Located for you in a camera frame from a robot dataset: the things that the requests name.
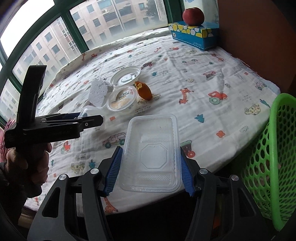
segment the blue tissue box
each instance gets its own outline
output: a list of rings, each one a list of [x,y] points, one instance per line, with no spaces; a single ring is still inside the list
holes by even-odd
[[[219,24],[204,22],[201,26],[189,26],[184,21],[170,23],[173,39],[190,44],[201,50],[217,46]]]

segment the white bedsheet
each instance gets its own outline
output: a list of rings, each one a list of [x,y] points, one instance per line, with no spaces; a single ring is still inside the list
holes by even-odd
[[[111,135],[125,135],[128,122],[136,115],[174,114],[180,142],[186,144],[184,151],[201,167],[216,171],[265,126],[276,97],[268,82],[223,49],[200,51],[173,40],[166,28],[98,47],[63,67],[46,90],[38,115],[80,112],[92,80],[110,81],[120,68],[132,65],[144,66],[139,80],[151,88],[154,99],[138,99],[132,115],[106,113],[104,130],[87,129],[78,139],[53,143],[47,183],[39,197],[26,202],[27,207],[37,210],[60,174],[82,175],[110,157],[116,145],[107,149],[103,141]],[[106,214],[121,213],[167,196],[124,191],[116,183],[102,202]]]

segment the screw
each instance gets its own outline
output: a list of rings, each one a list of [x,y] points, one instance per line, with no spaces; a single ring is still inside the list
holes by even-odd
[[[99,172],[99,169],[93,168],[91,169],[91,174],[97,174]]]
[[[239,177],[238,177],[237,175],[232,175],[232,176],[231,176],[231,179],[232,179],[233,181],[238,181],[238,180],[239,180]]]
[[[202,168],[202,169],[200,169],[200,174],[207,174],[207,169],[204,169],[204,168]]]
[[[61,174],[60,176],[59,176],[59,179],[60,180],[65,180],[67,178],[67,176],[65,175],[65,174]]]

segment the tree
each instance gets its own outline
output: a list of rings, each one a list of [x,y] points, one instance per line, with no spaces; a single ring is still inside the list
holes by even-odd
[[[156,8],[156,4],[154,0],[148,0],[147,1],[147,11],[146,11],[146,16],[152,17],[151,19],[154,22],[159,22],[159,17],[158,17],[158,12]]]

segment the green plastic basket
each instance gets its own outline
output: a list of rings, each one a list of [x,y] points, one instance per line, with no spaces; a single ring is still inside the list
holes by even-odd
[[[296,208],[296,98],[276,97],[266,128],[233,165],[262,215],[281,230]]]

